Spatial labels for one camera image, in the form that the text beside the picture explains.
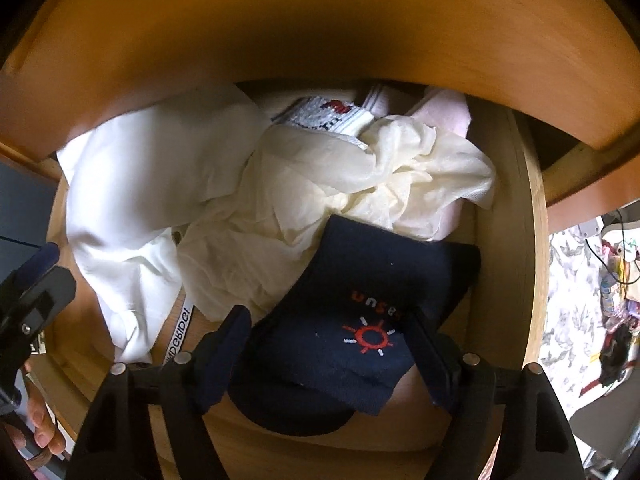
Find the person's left hand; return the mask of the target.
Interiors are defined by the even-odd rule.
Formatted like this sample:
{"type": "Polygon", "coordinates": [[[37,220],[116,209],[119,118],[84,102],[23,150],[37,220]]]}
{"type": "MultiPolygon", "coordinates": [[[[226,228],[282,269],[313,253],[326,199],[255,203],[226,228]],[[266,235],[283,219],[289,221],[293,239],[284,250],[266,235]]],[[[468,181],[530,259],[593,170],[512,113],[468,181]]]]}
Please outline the person's left hand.
{"type": "Polygon", "coordinates": [[[34,439],[40,448],[47,448],[52,455],[61,455],[66,449],[66,440],[52,420],[46,400],[39,387],[32,381],[33,359],[29,359],[22,367],[28,422],[34,427],[34,439]]]}

